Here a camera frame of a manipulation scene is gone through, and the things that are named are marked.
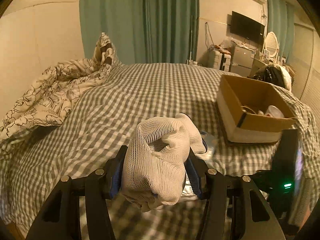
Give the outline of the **white tape roll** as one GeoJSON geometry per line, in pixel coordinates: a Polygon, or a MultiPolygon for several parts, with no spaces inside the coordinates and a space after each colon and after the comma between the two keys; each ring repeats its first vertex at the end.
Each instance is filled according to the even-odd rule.
{"type": "Polygon", "coordinates": [[[256,111],[254,111],[253,109],[251,109],[251,108],[248,107],[248,106],[242,106],[241,108],[242,108],[242,110],[243,110],[245,113],[257,114],[256,111]]]}

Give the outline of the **white mesh sock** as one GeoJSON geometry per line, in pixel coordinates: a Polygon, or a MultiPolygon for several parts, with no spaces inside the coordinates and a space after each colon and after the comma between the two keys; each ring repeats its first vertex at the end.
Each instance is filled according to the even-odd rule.
{"type": "Polygon", "coordinates": [[[175,205],[184,189],[190,151],[204,154],[206,147],[186,114],[140,122],[125,154],[122,195],[142,212],[175,205]]]}

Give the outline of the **silver foil blister pack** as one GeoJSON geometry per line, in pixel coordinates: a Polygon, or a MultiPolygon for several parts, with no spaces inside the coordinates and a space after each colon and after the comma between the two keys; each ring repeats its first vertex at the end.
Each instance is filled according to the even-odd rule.
{"type": "Polygon", "coordinates": [[[198,200],[198,197],[193,192],[189,179],[186,178],[184,189],[182,191],[182,194],[178,202],[180,203],[180,202],[188,202],[188,201],[195,201],[195,200],[198,200]]]}

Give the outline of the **grey checkered bed cover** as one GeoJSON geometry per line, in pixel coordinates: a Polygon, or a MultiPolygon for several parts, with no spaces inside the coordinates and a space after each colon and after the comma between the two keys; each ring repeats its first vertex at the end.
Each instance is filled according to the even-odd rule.
{"type": "MultiPolygon", "coordinates": [[[[276,145],[227,144],[216,105],[223,72],[184,64],[119,64],[106,81],[86,91],[59,127],[39,127],[16,153],[1,152],[1,218],[27,232],[63,175],[83,177],[128,145],[137,124],[154,116],[187,114],[215,136],[218,169],[231,176],[269,168],[276,145]]],[[[309,106],[273,86],[296,118],[310,209],[319,198],[319,136],[309,106]]],[[[191,201],[142,213],[122,195],[108,202],[117,239],[195,239],[204,202],[191,201]]]]}

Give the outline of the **cardboard box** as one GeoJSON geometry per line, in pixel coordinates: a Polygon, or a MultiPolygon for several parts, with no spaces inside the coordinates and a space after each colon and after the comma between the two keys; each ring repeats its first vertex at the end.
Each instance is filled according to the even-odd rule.
{"type": "Polygon", "coordinates": [[[227,140],[241,144],[277,142],[296,122],[277,86],[241,76],[221,76],[217,106],[227,140]]]}

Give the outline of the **black bag on chair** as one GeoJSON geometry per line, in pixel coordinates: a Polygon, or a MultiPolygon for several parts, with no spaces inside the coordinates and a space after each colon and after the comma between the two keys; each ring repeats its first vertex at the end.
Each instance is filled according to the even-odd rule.
{"type": "Polygon", "coordinates": [[[285,82],[281,70],[274,66],[266,66],[260,68],[253,76],[252,79],[259,80],[273,85],[285,88],[285,82]]]}

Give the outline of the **floral white duvet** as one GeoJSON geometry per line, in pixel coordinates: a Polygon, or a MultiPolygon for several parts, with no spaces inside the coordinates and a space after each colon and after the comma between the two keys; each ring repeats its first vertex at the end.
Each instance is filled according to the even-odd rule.
{"type": "Polygon", "coordinates": [[[71,60],[47,68],[1,121],[1,142],[37,126],[60,126],[85,91],[106,81],[112,57],[71,60]]]}

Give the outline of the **white louvred wardrobe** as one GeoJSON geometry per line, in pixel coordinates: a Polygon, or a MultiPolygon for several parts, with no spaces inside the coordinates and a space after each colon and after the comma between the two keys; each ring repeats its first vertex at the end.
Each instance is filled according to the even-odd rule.
{"type": "Polygon", "coordinates": [[[291,66],[293,94],[319,116],[319,35],[314,29],[295,24],[291,66]]]}

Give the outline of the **grey mini fridge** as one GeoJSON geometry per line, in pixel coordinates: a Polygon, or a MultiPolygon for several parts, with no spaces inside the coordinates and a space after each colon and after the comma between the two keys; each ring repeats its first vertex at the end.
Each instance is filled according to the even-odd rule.
{"type": "Polygon", "coordinates": [[[254,56],[255,52],[234,45],[231,57],[231,72],[242,77],[248,77],[252,70],[254,56]]]}

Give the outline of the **white suitcase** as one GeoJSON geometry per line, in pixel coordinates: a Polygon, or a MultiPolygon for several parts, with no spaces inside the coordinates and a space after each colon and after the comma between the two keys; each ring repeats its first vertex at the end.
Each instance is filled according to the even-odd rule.
{"type": "Polygon", "coordinates": [[[231,55],[212,50],[208,54],[208,67],[225,72],[230,71],[231,55]]]}

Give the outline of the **white oval mirror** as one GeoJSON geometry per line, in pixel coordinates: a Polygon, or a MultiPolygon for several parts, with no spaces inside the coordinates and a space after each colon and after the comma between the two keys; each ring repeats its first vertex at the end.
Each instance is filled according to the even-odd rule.
{"type": "Polygon", "coordinates": [[[263,44],[263,52],[269,58],[275,58],[278,55],[279,51],[279,42],[276,34],[271,31],[267,33],[264,44],[263,44]]]}

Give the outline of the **small green curtain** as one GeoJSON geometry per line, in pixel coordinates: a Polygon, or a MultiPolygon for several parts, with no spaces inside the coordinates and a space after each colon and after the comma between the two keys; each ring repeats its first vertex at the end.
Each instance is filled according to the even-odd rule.
{"type": "Polygon", "coordinates": [[[267,31],[274,32],[279,43],[279,57],[290,63],[294,42],[294,7],[285,0],[267,0],[267,31]]]}

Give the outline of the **checkered pillow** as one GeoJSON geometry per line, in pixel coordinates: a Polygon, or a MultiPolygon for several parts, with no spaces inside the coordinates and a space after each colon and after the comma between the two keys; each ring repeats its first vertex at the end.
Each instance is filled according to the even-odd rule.
{"type": "Polygon", "coordinates": [[[100,65],[109,64],[112,67],[122,64],[118,58],[115,45],[105,32],[100,34],[96,42],[92,60],[100,65]]]}

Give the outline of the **large green curtain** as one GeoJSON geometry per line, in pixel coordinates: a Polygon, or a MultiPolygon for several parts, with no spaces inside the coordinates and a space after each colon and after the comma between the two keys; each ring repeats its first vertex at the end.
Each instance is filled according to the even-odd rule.
{"type": "Polygon", "coordinates": [[[106,33],[124,64],[195,60],[199,0],[79,0],[86,57],[106,33]]]}

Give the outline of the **black wall television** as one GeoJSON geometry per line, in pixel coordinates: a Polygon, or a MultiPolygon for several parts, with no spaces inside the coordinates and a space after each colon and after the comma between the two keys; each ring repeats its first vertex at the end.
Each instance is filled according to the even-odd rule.
{"type": "Polygon", "coordinates": [[[262,45],[264,40],[264,30],[265,26],[261,23],[243,14],[232,11],[230,33],[262,45]]]}

